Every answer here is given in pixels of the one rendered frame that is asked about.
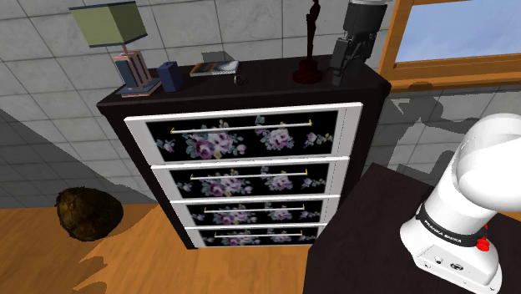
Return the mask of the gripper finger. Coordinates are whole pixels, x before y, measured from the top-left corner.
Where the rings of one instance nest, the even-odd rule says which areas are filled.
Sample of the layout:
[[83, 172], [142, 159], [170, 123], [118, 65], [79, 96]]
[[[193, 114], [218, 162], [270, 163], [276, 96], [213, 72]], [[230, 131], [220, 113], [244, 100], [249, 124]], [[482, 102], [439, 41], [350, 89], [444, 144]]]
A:
[[352, 58], [354, 47], [350, 38], [338, 38], [330, 61], [331, 84], [340, 86], [346, 65]]
[[362, 65], [371, 57], [376, 37], [376, 33], [360, 33], [353, 39], [356, 43], [356, 47], [353, 51], [351, 60], [352, 76], [358, 76]]

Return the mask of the dark red figurine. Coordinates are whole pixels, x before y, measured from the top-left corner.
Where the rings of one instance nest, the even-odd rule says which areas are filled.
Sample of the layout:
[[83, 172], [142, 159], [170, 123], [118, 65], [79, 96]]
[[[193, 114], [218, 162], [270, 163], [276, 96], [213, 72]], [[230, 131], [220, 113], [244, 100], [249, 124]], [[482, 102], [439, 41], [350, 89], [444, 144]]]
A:
[[316, 32], [316, 20], [321, 11], [319, 0], [312, 0], [313, 4], [306, 15], [306, 58], [299, 62], [299, 68], [292, 74], [292, 78], [299, 84], [314, 84], [321, 81], [321, 71], [317, 69], [317, 61], [312, 58], [313, 42]]

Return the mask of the black floral chest of drawers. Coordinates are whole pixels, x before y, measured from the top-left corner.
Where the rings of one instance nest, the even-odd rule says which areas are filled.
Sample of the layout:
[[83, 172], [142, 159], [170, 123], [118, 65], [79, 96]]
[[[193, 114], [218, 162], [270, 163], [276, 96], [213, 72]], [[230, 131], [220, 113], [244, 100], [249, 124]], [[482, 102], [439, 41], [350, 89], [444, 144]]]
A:
[[246, 61], [148, 97], [98, 103], [187, 249], [310, 245], [358, 182], [391, 85], [372, 68], [292, 78], [297, 58]]

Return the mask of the grey book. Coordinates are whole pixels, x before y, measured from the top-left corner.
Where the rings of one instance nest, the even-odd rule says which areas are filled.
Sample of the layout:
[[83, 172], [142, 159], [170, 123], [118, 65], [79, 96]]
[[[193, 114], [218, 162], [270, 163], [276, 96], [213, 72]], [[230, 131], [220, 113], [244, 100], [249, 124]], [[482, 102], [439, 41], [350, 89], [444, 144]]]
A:
[[190, 70], [190, 77], [235, 74], [239, 64], [236, 60], [198, 63]]

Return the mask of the dark blue box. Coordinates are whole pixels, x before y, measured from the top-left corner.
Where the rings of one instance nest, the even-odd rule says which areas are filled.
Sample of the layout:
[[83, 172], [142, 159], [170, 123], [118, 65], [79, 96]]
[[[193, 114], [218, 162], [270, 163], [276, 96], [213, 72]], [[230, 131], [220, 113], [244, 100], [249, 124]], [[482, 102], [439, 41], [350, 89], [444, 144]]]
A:
[[183, 84], [181, 72], [175, 61], [165, 62], [157, 69], [165, 92], [173, 93], [180, 89]]

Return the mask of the green shade table lamp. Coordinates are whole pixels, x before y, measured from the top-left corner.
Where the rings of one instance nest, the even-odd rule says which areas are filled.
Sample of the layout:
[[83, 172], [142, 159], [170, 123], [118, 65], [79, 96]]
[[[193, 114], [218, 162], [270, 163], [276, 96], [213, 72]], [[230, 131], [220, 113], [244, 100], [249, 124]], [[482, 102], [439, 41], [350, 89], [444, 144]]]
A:
[[119, 95], [124, 98], [146, 97], [161, 85], [160, 79], [151, 76], [142, 53], [127, 49], [129, 43], [147, 36], [135, 1], [71, 7], [69, 11], [89, 47], [120, 46], [123, 49], [121, 54], [113, 57], [124, 81]]

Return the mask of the brown round pouf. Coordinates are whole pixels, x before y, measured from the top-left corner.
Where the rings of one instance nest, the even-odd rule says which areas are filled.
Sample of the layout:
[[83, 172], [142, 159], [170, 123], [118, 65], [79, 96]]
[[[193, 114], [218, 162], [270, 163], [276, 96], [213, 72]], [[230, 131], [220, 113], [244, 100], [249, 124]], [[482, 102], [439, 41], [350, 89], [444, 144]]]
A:
[[84, 186], [59, 192], [55, 207], [60, 225], [78, 241], [103, 239], [124, 217], [119, 200], [107, 192]]

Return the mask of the wooden frame window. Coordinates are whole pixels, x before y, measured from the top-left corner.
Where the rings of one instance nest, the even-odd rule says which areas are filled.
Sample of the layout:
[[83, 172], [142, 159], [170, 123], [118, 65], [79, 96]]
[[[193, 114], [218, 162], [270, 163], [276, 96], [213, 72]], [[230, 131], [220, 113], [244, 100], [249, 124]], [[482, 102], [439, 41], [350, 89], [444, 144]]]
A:
[[393, 93], [521, 84], [521, 53], [426, 61], [396, 61], [413, 7], [462, 0], [396, 0], [378, 73]]

